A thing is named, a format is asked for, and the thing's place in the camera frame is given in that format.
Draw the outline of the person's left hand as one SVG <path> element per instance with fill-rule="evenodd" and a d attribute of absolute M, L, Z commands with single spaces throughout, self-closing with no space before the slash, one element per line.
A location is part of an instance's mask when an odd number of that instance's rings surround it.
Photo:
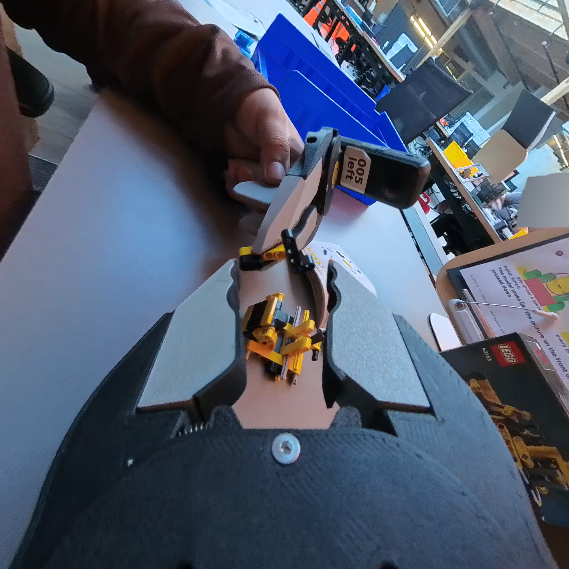
<path fill-rule="evenodd" d="M 233 122 L 226 125 L 225 144 L 227 191 L 246 181 L 278 186 L 304 149 L 279 96 L 268 88 L 243 100 Z"/>

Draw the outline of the yellow plastic bin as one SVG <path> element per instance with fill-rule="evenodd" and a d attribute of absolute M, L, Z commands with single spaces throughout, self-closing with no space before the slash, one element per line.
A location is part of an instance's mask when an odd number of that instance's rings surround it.
<path fill-rule="evenodd" d="M 474 165 L 472 160 L 470 160 L 463 150 L 463 148 L 453 140 L 446 148 L 443 150 L 444 155 L 450 162 L 451 166 L 456 172 L 464 172 L 466 177 L 477 175 L 480 171 L 478 167 Z"/>

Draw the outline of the black monitor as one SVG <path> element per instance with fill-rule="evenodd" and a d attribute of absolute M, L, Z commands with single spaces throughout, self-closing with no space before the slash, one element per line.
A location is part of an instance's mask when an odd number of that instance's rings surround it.
<path fill-rule="evenodd" d="M 440 118 L 464 102 L 472 92 L 433 60 L 428 60 L 377 102 L 405 145 L 429 130 Z"/>
<path fill-rule="evenodd" d="M 525 150 L 532 150 L 551 124 L 556 110 L 522 89 L 512 111 L 501 129 L 506 131 Z"/>

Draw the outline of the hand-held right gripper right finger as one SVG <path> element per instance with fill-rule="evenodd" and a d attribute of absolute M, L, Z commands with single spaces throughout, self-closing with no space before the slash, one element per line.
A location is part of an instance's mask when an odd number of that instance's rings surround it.
<path fill-rule="evenodd" d="M 326 406 L 428 411 L 430 401 L 392 311 L 338 261 L 328 264 L 327 291 Z"/>

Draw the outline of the clipboard with printed sheet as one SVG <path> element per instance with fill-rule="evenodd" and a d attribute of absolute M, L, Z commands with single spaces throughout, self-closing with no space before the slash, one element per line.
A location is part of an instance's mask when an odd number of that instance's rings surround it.
<path fill-rule="evenodd" d="M 449 275 L 491 337 L 535 338 L 568 388 L 568 237 Z"/>

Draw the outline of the yellow lego vehicle assembly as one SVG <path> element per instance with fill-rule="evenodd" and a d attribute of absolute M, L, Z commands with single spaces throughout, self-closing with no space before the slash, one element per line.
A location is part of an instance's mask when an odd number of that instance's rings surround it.
<path fill-rule="evenodd" d="M 325 342 L 325 331 L 318 328 L 308 309 L 297 306 L 292 314 L 283 308 L 284 294 L 268 295 L 250 305 L 241 319 L 246 357 L 263 361 L 265 373 L 274 381 L 295 385 L 304 356 L 317 361 Z"/>

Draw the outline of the person's brown clothing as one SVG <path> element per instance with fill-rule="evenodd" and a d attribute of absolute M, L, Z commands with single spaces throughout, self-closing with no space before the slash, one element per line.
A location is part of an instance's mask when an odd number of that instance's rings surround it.
<path fill-rule="evenodd" d="M 38 129 L 19 111 L 8 47 L 19 51 L 14 24 L 1 7 L 1 258 L 39 197 L 28 160 Z"/>

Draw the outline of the black lego box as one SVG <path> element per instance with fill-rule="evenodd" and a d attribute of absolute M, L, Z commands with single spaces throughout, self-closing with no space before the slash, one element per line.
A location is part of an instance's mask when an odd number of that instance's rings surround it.
<path fill-rule="evenodd" d="M 518 332 L 442 356 L 487 410 L 544 522 L 568 529 L 568 391 L 553 356 Z"/>

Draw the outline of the white flat stand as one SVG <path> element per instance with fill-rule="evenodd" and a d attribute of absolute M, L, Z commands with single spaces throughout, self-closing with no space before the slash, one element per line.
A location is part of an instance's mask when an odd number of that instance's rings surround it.
<path fill-rule="evenodd" d="M 428 320 L 439 352 L 450 351 L 463 346 L 448 317 L 431 313 Z"/>

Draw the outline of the lego instruction booklet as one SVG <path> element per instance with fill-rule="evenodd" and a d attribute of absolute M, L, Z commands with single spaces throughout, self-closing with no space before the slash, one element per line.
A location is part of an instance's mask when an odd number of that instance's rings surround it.
<path fill-rule="evenodd" d="M 377 292 L 369 280 L 369 278 L 359 269 L 352 258 L 345 250 L 335 244 L 321 241 L 312 241 L 303 250 L 302 253 L 310 257 L 315 267 L 312 271 L 305 275 L 309 279 L 312 292 L 315 298 L 316 317 L 315 322 L 318 328 L 325 329 L 328 320 L 328 291 L 327 291 L 327 274 L 328 265 L 332 260 L 351 274 L 360 284 L 369 290 L 374 296 Z"/>

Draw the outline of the black and yellow lego sub-assembly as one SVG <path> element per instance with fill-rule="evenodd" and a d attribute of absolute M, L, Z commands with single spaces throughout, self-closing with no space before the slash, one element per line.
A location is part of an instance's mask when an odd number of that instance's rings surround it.
<path fill-rule="evenodd" d="M 243 272 L 265 271 L 280 262 L 287 261 L 293 274 L 306 274 L 315 269 L 309 254 L 297 245 L 292 230 L 282 231 L 284 241 L 266 252 L 254 254 L 251 246 L 239 248 L 238 266 Z"/>

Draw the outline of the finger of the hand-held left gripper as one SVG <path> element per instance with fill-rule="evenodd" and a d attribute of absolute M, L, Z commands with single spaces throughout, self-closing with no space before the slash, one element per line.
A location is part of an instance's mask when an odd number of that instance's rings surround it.
<path fill-rule="evenodd" d="M 309 243 L 317 228 L 318 191 L 323 174 L 324 158 L 314 162 L 312 171 L 303 176 L 300 166 L 294 167 L 294 176 L 299 178 L 299 190 L 294 212 L 294 237 L 299 250 Z"/>
<path fill-rule="evenodd" d="M 287 175 L 280 183 L 252 245 L 252 254 L 261 255 L 281 243 L 281 232 L 293 229 L 312 202 L 312 190 L 301 176 Z"/>

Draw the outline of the person's left forearm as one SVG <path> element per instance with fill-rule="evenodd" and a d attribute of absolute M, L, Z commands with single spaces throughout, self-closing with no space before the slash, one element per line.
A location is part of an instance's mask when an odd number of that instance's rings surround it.
<path fill-rule="evenodd" d="M 186 141 L 222 148 L 245 98 L 278 92 L 233 39 L 176 1 L 2 1 L 17 25 L 84 65 L 94 82 L 154 108 Z"/>

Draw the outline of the blue plastic bin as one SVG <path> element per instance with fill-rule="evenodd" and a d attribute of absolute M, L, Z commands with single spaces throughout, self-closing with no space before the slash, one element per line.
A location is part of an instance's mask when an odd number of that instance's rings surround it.
<path fill-rule="evenodd" d="M 376 101 L 278 14 L 252 55 L 252 62 L 274 86 L 302 138 L 331 127 L 344 137 L 407 153 L 399 133 Z"/>

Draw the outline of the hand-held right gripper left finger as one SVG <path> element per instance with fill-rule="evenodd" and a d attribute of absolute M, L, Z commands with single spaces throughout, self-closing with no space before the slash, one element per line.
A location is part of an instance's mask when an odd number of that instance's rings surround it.
<path fill-rule="evenodd" d="M 140 411 L 189 409 L 210 417 L 246 388 L 239 269 L 227 261 L 173 312 L 137 403 Z"/>

